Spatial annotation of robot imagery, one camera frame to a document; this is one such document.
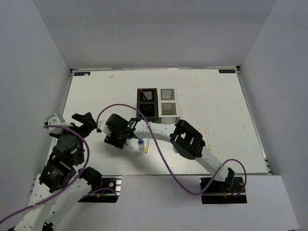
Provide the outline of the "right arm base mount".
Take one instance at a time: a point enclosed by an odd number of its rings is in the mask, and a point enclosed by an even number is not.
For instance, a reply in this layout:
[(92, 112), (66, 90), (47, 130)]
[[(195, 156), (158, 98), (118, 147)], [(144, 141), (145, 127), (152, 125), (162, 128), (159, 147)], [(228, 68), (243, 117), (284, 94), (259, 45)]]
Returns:
[(213, 181), (201, 195), (203, 205), (224, 205), (224, 204), (247, 204), (244, 180), (242, 177), (235, 177), (231, 189), (221, 184), (220, 181)]

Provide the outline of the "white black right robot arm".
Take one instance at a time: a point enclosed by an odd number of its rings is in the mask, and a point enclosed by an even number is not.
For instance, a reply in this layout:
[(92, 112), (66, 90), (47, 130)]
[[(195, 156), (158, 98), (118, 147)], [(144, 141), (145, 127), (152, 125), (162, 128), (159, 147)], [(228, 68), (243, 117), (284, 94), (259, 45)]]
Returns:
[(123, 149), (130, 139), (156, 139), (171, 143), (180, 156), (196, 161), (208, 171), (221, 191), (230, 192), (235, 186), (234, 171), (209, 151), (202, 134), (185, 120), (180, 119), (175, 124), (158, 124), (140, 118), (127, 121), (112, 114), (107, 121), (98, 122), (98, 130), (106, 135), (105, 143), (119, 149)]

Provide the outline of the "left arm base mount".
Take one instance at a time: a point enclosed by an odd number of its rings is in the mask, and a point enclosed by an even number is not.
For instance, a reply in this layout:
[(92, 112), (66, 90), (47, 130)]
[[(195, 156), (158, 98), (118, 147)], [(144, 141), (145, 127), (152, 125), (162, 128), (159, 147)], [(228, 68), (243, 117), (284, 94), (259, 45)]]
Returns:
[(79, 203), (116, 203), (121, 190), (121, 176), (103, 176), (100, 188), (83, 196)]

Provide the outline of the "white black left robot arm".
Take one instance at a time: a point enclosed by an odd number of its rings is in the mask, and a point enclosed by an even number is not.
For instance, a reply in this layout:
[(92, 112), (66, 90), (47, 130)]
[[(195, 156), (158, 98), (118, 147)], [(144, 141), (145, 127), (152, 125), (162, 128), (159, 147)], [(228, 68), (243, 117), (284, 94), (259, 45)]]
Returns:
[(72, 118), (81, 123), (66, 123), (57, 113), (44, 127), (56, 145), (39, 176), (32, 204), (13, 231), (53, 231), (65, 214), (88, 192), (102, 186), (101, 173), (88, 166), (90, 148), (85, 142), (97, 125), (90, 112)]

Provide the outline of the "red capped white pen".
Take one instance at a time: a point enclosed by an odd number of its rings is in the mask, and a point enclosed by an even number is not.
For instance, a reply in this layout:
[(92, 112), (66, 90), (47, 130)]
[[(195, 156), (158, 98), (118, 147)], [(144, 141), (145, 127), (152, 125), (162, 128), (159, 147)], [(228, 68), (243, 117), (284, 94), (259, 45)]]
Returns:
[(145, 96), (143, 90), (142, 90), (142, 89), (139, 89), (139, 91), (140, 91), (140, 95), (141, 95), (141, 100), (142, 100), (142, 101), (146, 101), (146, 100), (147, 100), (147, 97)]

